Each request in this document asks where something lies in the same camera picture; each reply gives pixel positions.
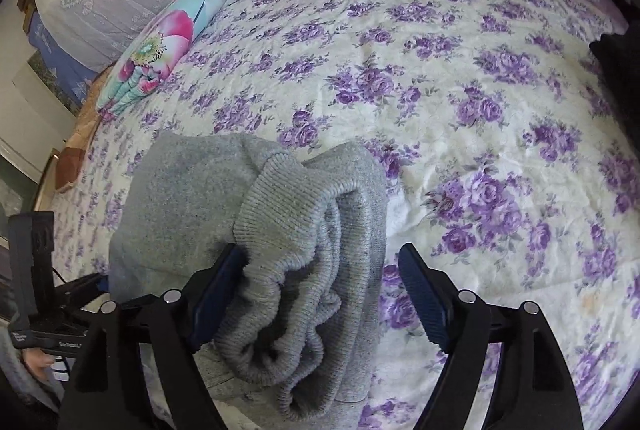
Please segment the person's hand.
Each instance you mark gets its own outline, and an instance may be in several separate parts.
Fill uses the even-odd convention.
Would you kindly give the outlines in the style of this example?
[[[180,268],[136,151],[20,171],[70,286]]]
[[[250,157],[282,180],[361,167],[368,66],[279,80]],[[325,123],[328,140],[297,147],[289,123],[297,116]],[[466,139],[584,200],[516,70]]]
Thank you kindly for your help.
[[[55,363],[55,358],[40,349],[25,349],[22,351],[25,366],[40,381],[47,381],[47,372]]]

